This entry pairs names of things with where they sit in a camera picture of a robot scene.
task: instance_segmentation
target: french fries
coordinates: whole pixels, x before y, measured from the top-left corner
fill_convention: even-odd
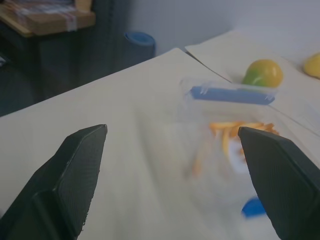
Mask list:
[[[212,122],[209,127],[212,133],[216,136],[217,131],[222,131],[222,150],[227,158],[229,158],[229,143],[230,139],[239,142],[238,131],[240,127],[249,127],[257,130],[266,131],[279,135],[279,132],[274,129],[273,123],[264,124],[263,122]],[[244,150],[241,148],[238,151],[239,155],[244,155]]]
[[[217,135],[218,131],[222,132],[222,150],[224,155],[229,159],[229,145],[230,140],[240,142],[238,137],[238,131],[240,127],[249,127],[261,131],[266,131],[279,135],[279,132],[274,129],[273,123],[264,124],[263,122],[244,122],[244,121],[234,121],[234,122],[212,122],[209,124],[209,128],[214,136]],[[203,170],[203,160],[208,156],[210,151],[210,145],[205,143],[198,150],[195,160],[192,165],[192,175],[198,177]],[[241,148],[237,152],[238,155],[243,156],[243,161],[246,163],[244,149]]]
[[[236,125],[232,128],[232,130],[230,131],[230,137],[231,138],[234,138],[238,135],[238,131],[239,131],[239,128],[240,127],[248,127],[248,128],[253,128],[253,129],[256,129],[256,128],[260,128],[260,127],[263,127],[264,124],[262,122],[253,122],[253,123],[243,123],[243,124],[239,124],[239,125]]]
[[[243,148],[240,148],[239,151],[238,151],[238,154],[239,155],[244,155],[245,154],[245,151]]]
[[[235,125],[243,124],[243,121],[232,121],[232,122],[212,122],[210,123],[210,128],[215,130],[221,130],[226,128],[232,128]]]

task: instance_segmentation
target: blue object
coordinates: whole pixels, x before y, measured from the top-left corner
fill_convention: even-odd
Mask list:
[[[246,218],[253,218],[266,214],[265,208],[258,197],[251,198],[242,208],[242,213]]]
[[[120,69],[152,59],[156,53],[156,41],[144,32],[126,32],[124,34]]]
[[[190,92],[194,99],[207,101],[268,105],[275,100],[273,95],[246,89],[194,86]]]

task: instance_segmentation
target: yellow fruit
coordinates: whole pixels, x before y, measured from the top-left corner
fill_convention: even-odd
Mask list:
[[[242,84],[276,88],[284,78],[280,66],[270,59],[260,59],[251,63]]]
[[[320,79],[320,52],[305,60],[303,70],[306,74]]]

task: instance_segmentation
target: cardboard box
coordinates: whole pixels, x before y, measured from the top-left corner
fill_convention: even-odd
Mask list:
[[[43,4],[5,5],[6,13],[11,18],[38,36],[75,31],[93,26],[96,23],[96,15],[94,12],[80,12],[75,9],[72,11],[42,11],[41,6],[47,6]],[[58,7],[61,9],[70,9],[69,5],[59,5]]]

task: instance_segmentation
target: white wall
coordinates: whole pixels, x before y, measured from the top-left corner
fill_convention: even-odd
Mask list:
[[[129,29],[151,34],[157,54],[238,29],[298,61],[320,51],[319,0],[132,0]]]

